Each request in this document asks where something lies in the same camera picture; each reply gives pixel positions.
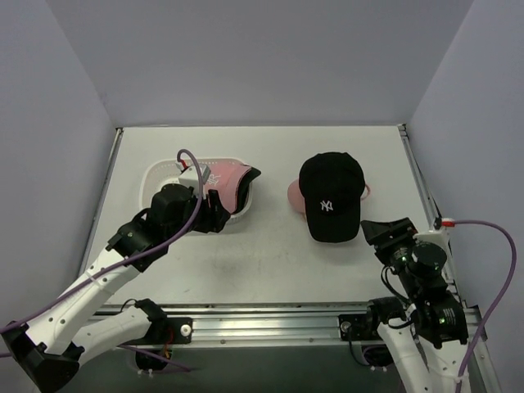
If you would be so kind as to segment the plain pink baseball cap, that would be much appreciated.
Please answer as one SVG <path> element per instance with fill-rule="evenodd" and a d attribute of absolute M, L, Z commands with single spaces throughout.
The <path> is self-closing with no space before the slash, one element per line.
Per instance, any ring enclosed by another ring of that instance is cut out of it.
<path fill-rule="evenodd" d="M 360 197 L 361 201 L 364 201 L 367 199 L 371 194 L 371 188 L 368 184 L 365 184 L 364 186 L 364 192 Z M 305 215 L 305 199 L 302 196 L 299 188 L 299 179 L 294 180 L 291 182 L 287 189 L 287 199 L 288 202 L 291 205 L 291 208 L 300 214 Z"/>

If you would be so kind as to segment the white perforated plastic basket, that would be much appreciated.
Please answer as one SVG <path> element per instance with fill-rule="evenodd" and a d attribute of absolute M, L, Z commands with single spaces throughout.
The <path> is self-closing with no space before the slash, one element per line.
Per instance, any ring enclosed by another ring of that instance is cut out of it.
<path fill-rule="evenodd" d="M 198 158 L 197 161 L 199 164 L 204 164 L 208 160 L 239 160 L 243 164 L 248 165 L 240 159 L 232 157 L 214 157 L 214 158 Z M 186 164 L 192 164 L 189 159 L 183 160 Z M 148 207 L 151 204 L 151 199 L 155 193 L 159 192 L 165 185 L 176 183 L 176 177 L 179 174 L 179 170 L 176 167 L 176 159 L 160 160 L 152 165 L 145 171 L 142 177 L 142 183 L 140 186 L 140 192 L 138 195 L 138 205 L 141 209 Z M 249 196 L 247 198 L 246 205 L 244 209 L 230 216 L 227 224 L 235 224 L 240 221 L 247 211 L 251 208 L 251 203 L 253 199 L 252 194 L 252 184 L 249 187 Z"/>

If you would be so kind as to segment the aluminium mounting rail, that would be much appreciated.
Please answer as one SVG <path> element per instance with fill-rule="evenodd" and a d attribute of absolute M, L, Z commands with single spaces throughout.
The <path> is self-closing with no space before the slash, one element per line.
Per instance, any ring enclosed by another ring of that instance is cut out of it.
<path fill-rule="evenodd" d="M 108 328 L 110 347 L 138 346 L 159 350 L 163 345 L 140 345 L 146 330 L 138 327 L 118 328 L 117 315 L 122 305 L 102 306 L 88 321 L 88 334 L 102 338 L 94 331 L 97 324 Z M 213 348 L 280 348 L 343 347 L 350 341 L 340 337 L 337 316 L 367 311 L 365 303 L 313 304 L 168 304 L 161 308 L 166 318 L 192 319 L 192 342 L 168 345 L 189 349 Z M 377 341 L 353 341 L 357 345 L 376 345 Z"/>

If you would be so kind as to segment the pink cap with white logo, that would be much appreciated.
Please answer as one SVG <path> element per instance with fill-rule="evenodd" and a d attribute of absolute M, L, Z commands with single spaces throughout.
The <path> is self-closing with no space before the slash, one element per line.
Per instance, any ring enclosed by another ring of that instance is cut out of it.
<path fill-rule="evenodd" d="M 222 206 L 234 214 L 238 208 L 238 193 L 241 181 L 250 172 L 251 167 L 239 160 L 208 160 L 204 162 L 210 169 L 210 175 L 204 186 L 205 192 L 215 190 L 219 194 Z"/>

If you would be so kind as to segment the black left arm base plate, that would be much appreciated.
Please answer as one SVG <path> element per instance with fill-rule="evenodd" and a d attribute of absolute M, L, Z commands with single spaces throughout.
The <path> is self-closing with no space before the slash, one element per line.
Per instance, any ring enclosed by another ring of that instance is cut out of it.
<path fill-rule="evenodd" d="M 192 342 L 192 319 L 189 317 L 168 317 L 151 323 L 140 345 L 186 345 Z"/>

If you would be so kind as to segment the dark green baseball cap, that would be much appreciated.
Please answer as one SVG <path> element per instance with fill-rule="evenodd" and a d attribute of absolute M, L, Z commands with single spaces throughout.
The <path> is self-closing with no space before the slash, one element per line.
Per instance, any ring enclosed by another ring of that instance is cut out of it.
<path fill-rule="evenodd" d="M 249 187 L 261 175 L 261 171 L 249 165 L 240 165 L 233 172 L 228 185 L 234 191 L 234 205 L 229 212 L 234 215 L 241 212 L 249 196 Z"/>

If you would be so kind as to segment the black baseball cap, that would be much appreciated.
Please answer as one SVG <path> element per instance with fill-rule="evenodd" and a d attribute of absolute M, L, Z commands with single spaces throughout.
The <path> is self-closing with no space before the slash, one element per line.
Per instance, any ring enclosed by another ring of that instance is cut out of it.
<path fill-rule="evenodd" d="M 362 167 L 347 152 L 319 153 L 304 162 L 298 188 L 309 233 L 316 242 L 337 244 L 358 235 L 365 186 Z"/>

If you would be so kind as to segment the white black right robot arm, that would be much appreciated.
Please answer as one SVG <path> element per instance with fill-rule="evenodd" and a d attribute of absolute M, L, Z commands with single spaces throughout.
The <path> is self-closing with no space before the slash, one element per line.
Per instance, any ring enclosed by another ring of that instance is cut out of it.
<path fill-rule="evenodd" d="M 404 289 L 369 301 L 364 330 L 382 339 L 407 392 L 469 392 L 466 315 L 443 273 L 451 259 L 446 229 L 419 232 L 408 218 L 364 220 L 361 228 Z"/>

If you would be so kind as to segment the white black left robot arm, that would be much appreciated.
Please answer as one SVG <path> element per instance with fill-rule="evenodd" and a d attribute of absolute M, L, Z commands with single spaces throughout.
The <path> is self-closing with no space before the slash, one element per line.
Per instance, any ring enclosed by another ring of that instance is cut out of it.
<path fill-rule="evenodd" d="M 219 194 L 171 184 L 122 225 L 84 274 L 41 314 L 1 330 L 12 358 L 41 392 L 57 392 L 91 359 L 131 341 L 163 343 L 166 312 L 149 299 L 97 323 L 88 320 L 122 286 L 191 231 L 218 233 L 230 218 Z"/>

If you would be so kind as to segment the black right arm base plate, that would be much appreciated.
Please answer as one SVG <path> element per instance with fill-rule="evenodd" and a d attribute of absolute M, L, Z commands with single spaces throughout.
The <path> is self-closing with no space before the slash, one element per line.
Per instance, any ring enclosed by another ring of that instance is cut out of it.
<path fill-rule="evenodd" d="M 340 337 L 343 341 L 377 341 L 377 328 L 386 323 L 386 316 L 373 312 L 339 314 L 337 316 Z"/>

